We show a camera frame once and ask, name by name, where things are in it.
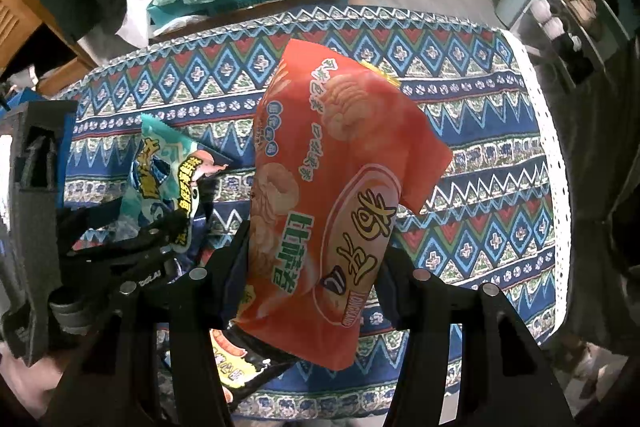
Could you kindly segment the black snack bag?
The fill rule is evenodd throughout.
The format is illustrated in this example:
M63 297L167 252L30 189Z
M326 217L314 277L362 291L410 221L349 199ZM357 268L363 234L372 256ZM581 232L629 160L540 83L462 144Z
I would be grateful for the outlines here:
M234 412L250 395L280 377L299 361L230 323L211 329L210 341L229 410Z

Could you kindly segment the teal snack bag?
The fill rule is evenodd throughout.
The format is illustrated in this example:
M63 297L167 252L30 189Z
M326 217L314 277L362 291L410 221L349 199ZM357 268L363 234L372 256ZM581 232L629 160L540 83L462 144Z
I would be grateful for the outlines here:
M194 221L201 207L198 181L230 167L232 160L189 138L151 114L141 116L141 138L128 174L116 221L117 236L131 239L141 229L175 211L186 224L172 248L186 254L194 247Z

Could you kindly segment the orange-red snack bag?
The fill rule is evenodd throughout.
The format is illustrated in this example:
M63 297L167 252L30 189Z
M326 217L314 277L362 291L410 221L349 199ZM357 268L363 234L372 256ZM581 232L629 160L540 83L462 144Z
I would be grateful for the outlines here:
M400 208L419 211L452 154L416 103L326 46L293 39L253 124L244 332L332 371L360 317Z

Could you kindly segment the gold biscuit pack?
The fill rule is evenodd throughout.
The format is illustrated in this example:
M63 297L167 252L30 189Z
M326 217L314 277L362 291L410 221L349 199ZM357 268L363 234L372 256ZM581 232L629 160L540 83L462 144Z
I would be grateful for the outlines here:
M390 83L395 88L397 88L397 89L400 88L400 81L396 77L394 77L394 76L392 76L390 74L387 74L387 72L383 72L382 69L379 69L376 66L374 66L373 64L370 64L370 63L368 63L366 61L361 61L360 64L363 67L365 67L367 69L370 69L370 71L374 72L376 75L379 75L382 78L384 78L388 83Z

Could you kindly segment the blue cardboard box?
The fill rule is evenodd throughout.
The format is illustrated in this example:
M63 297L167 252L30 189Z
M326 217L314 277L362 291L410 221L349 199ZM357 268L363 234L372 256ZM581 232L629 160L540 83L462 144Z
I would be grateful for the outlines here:
M25 90L1 111L1 208L60 208L77 104Z

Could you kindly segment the wooden wardrobe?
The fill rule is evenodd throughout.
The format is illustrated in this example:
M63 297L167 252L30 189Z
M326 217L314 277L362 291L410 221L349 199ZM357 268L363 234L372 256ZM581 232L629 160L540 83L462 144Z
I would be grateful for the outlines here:
M40 0L1 0L1 79L52 96L96 62L70 41Z

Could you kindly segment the white shoe rack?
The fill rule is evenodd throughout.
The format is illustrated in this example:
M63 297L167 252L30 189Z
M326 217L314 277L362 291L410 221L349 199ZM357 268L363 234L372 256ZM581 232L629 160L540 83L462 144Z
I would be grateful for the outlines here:
M525 0L510 23L534 65L566 91L605 66L631 38L624 0Z

